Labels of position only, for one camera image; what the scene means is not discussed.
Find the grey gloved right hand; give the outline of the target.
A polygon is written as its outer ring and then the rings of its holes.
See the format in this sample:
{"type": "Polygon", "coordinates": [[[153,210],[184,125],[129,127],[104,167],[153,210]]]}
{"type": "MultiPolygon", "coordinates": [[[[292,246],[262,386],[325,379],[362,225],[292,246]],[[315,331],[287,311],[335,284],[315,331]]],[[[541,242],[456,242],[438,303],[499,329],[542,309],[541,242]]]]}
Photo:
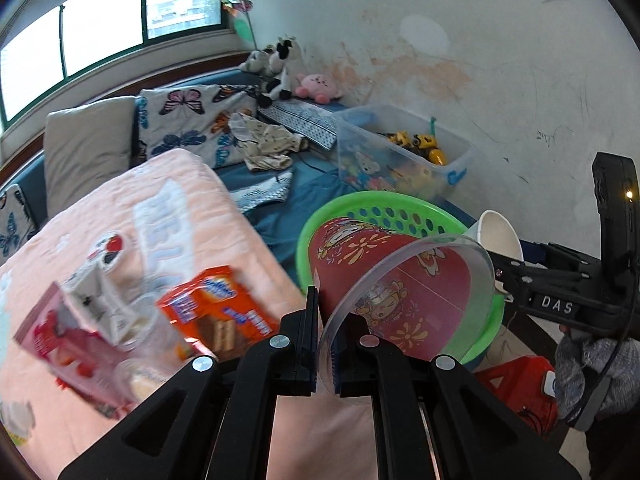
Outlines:
{"type": "MultiPolygon", "coordinates": [[[[565,333],[555,350],[554,394],[560,419],[572,422],[576,406],[597,382],[612,356],[613,339],[573,340],[565,333]]],[[[598,415],[629,412],[639,401],[639,341],[626,339],[604,377],[611,382],[598,415]]]]}

